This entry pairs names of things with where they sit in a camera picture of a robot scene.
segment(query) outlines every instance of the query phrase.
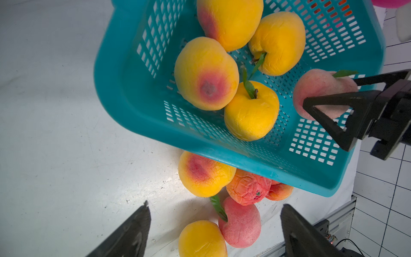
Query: pink peach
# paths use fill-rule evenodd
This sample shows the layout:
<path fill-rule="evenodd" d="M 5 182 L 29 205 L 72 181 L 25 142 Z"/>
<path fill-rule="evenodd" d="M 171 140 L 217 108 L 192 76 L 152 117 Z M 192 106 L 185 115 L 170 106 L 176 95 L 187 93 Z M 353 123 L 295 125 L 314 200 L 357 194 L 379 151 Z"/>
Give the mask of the pink peach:
<path fill-rule="evenodd" d="M 218 219 L 218 227 L 226 242 L 235 248 L 246 248 L 254 244 L 261 233 L 261 218 L 254 204 L 243 206 L 231 197 L 223 202 L 228 222 Z"/>
<path fill-rule="evenodd" d="M 358 86 L 353 79 L 350 77 L 334 78 L 332 76 L 334 73 L 335 72 L 328 72 L 322 69 L 312 69 L 307 71 L 300 80 L 298 80 L 293 92 L 293 104 L 301 117 L 314 120 L 302 107 L 304 99 L 307 97 L 358 91 Z M 331 119 L 335 119 L 346 112 L 349 106 L 319 105 L 317 108 Z"/>

